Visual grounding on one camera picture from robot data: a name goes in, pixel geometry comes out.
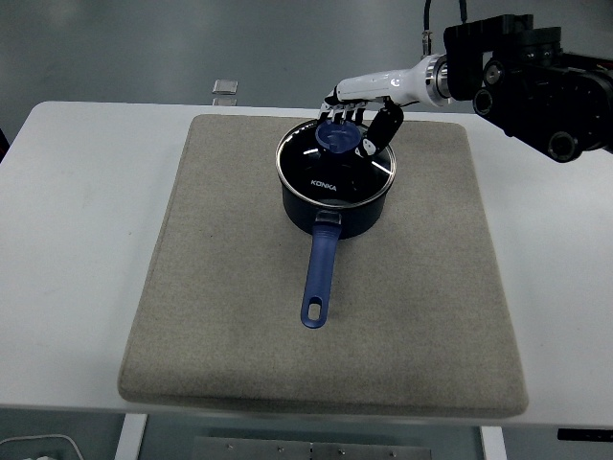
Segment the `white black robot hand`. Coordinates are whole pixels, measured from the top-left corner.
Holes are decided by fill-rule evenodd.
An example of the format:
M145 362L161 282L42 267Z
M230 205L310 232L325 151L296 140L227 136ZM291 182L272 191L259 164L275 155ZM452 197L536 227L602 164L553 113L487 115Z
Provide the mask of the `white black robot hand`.
M410 104L443 106L451 101L447 84L447 58L429 55L410 69L390 70L341 80L324 98L319 119L362 122L371 102L382 104L368 126L355 153L362 157L380 154L403 123L403 108Z

